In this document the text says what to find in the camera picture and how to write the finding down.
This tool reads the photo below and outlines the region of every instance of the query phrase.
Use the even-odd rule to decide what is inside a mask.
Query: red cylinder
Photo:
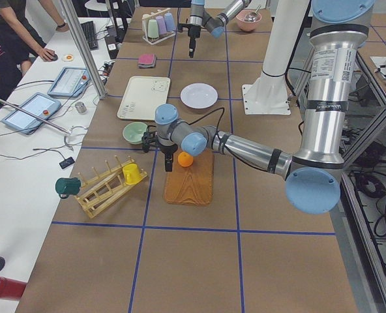
[[[26,282],[0,276],[0,299],[19,301],[25,287]]]

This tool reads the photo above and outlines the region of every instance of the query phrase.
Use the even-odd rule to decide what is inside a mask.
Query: yellow mug
[[[122,170],[127,185],[135,185],[142,180],[140,170],[136,163],[125,165]]]

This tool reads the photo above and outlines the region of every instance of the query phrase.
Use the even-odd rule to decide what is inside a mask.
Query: tablet
[[[89,73],[85,68],[64,67],[47,94],[54,98],[76,98],[86,89],[89,80]]]
[[[35,93],[32,97],[28,98],[20,108],[33,113],[43,119],[48,119],[53,115],[61,106],[61,102],[53,99],[42,93]],[[42,122],[34,117],[23,113],[21,111],[13,111],[9,113],[4,119],[1,120],[6,126],[19,130],[20,132],[28,135],[32,134]]]

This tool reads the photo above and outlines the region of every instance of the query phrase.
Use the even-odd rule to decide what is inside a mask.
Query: cutting board
[[[164,199],[170,204],[209,205],[213,195],[213,153],[204,150],[187,168],[179,165],[174,154],[173,171],[167,173]]]

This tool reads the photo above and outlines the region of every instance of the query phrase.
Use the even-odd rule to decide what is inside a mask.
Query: orange fruit
[[[177,161],[179,162],[180,166],[182,166],[184,168],[187,168],[190,165],[192,165],[193,159],[194,159],[193,156],[191,156],[190,154],[188,154],[186,152],[180,153],[179,156],[177,157]]]

